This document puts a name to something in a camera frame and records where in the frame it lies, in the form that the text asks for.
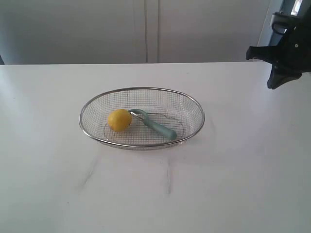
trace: white countertop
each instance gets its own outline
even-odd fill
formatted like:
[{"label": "white countertop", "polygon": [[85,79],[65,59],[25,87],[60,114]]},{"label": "white countertop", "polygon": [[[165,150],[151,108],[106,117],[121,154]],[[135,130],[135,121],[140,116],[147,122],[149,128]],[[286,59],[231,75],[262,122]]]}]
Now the white countertop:
[{"label": "white countertop", "polygon": [[[270,68],[0,66],[0,232],[310,233],[311,77],[269,90]],[[154,151],[83,134],[83,105],[130,86],[193,96],[205,127]]]}]

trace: cabinet door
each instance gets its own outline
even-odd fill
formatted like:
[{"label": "cabinet door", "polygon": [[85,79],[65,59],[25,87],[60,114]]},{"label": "cabinet door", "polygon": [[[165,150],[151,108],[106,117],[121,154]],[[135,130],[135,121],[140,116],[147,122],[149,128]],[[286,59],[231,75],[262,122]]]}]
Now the cabinet door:
[{"label": "cabinet door", "polygon": [[0,53],[6,64],[146,62],[142,0],[6,0]]},{"label": "cabinet door", "polygon": [[160,62],[245,61],[270,0],[161,0]]}]

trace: oval basket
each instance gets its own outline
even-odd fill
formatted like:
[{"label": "oval basket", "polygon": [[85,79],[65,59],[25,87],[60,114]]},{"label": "oval basket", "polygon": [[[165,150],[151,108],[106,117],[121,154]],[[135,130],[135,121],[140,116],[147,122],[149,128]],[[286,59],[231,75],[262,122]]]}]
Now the oval basket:
[{"label": "oval basket", "polygon": [[[149,119],[177,133],[174,141],[145,126],[136,117],[123,132],[107,125],[108,115],[116,109],[141,109]],[[153,150],[177,145],[196,135],[204,125],[201,105],[184,93],[156,87],[131,87],[102,93],[85,104],[79,124],[89,137],[105,145],[128,150]]]}]

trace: yellow lemon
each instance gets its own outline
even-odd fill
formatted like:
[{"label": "yellow lemon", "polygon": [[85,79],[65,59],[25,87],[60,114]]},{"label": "yellow lemon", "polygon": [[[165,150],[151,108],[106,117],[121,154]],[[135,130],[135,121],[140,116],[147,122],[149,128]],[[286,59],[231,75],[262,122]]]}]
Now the yellow lemon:
[{"label": "yellow lemon", "polygon": [[108,116],[108,125],[116,132],[125,130],[131,122],[132,115],[125,109],[117,109]]}]

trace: teal handle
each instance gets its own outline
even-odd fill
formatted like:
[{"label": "teal handle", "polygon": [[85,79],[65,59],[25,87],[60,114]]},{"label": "teal handle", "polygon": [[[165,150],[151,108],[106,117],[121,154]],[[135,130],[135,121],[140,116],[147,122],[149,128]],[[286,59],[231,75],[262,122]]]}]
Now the teal handle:
[{"label": "teal handle", "polygon": [[174,130],[170,130],[152,120],[144,119],[144,124],[170,140],[175,140],[177,138],[177,133]]}]

